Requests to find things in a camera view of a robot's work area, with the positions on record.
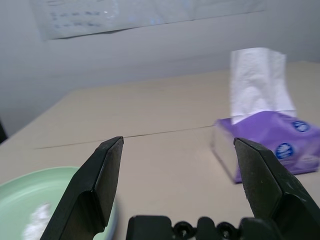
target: tissue box logo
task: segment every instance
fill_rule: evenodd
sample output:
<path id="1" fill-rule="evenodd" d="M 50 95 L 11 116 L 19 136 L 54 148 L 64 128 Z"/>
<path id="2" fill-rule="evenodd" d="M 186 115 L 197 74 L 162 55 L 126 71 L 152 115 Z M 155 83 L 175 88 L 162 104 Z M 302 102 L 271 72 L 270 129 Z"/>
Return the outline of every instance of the tissue box logo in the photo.
<path id="1" fill-rule="evenodd" d="M 307 132 L 310 129 L 309 124 L 307 124 L 305 121 L 294 121 L 292 125 L 301 133 Z"/>
<path id="2" fill-rule="evenodd" d="M 275 150 L 275 155 L 279 160 L 291 157 L 294 154 L 294 148 L 287 142 L 281 143 Z"/>

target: white tissue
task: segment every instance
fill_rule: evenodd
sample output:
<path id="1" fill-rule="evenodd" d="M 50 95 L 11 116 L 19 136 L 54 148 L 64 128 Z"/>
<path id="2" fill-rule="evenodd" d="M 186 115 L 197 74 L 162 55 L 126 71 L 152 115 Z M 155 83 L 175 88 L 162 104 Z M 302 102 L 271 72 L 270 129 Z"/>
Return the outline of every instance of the white tissue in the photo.
<path id="1" fill-rule="evenodd" d="M 268 48 L 231 54 L 230 101 L 232 124 L 262 111 L 296 117 L 286 86 L 286 55 Z"/>
<path id="2" fill-rule="evenodd" d="M 40 205 L 31 214 L 30 223 L 26 226 L 22 234 L 23 240 L 40 240 L 51 218 L 50 206 L 49 203 Z"/>

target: beige table surface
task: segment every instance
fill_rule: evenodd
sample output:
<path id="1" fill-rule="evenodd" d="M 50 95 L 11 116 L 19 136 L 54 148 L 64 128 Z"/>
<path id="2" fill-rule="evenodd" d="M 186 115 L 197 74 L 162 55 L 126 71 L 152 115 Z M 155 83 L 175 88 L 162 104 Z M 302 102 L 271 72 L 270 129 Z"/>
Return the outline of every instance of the beige table surface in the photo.
<path id="1" fill-rule="evenodd" d="M 298 116 L 320 125 L 320 64 L 287 67 Z M 229 72 L 76 90 L 2 148 L 45 148 L 211 126 L 229 116 Z"/>
<path id="2" fill-rule="evenodd" d="M 298 115 L 318 125 L 319 66 L 288 66 Z M 209 216 L 237 225 L 252 212 L 242 185 L 234 185 L 212 155 L 212 128 L 204 127 L 228 112 L 224 71 L 78 90 L 0 146 L 0 183 L 44 168 L 81 166 L 101 141 L 122 135 L 116 239 L 125 239 L 129 218 L 138 214 L 194 225 Z M 298 179 L 320 205 L 320 173 Z"/>
<path id="3" fill-rule="evenodd" d="M 166 215 L 172 223 L 186 220 L 193 225 L 209 216 L 235 226 L 242 217 L 252 216 L 242 184 L 234 185 L 212 155 L 210 136 L 211 127 L 206 127 L 124 139 L 115 240 L 125 240 L 134 215 Z M 98 145 L 0 151 L 0 181 L 43 168 L 80 166 Z M 298 178 L 320 205 L 320 173 Z"/>

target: paper on wall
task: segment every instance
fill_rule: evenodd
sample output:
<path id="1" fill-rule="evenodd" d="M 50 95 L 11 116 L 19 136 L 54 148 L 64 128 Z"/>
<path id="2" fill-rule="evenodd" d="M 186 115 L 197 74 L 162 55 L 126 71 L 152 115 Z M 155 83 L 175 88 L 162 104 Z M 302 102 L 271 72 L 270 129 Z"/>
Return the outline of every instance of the paper on wall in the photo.
<path id="1" fill-rule="evenodd" d="M 30 0 L 46 39 L 263 11 L 266 0 Z"/>

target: purple tissue box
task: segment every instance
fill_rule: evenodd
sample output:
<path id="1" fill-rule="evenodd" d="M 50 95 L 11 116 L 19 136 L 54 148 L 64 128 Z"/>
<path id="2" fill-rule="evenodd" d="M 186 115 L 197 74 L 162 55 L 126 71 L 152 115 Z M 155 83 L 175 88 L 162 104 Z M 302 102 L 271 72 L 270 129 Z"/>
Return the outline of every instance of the purple tissue box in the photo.
<path id="1" fill-rule="evenodd" d="M 235 137 L 264 145 L 292 174 L 318 170 L 320 128 L 296 117 L 262 111 L 234 125 L 231 118 L 219 119 L 214 124 L 211 149 L 235 183 L 241 183 Z"/>

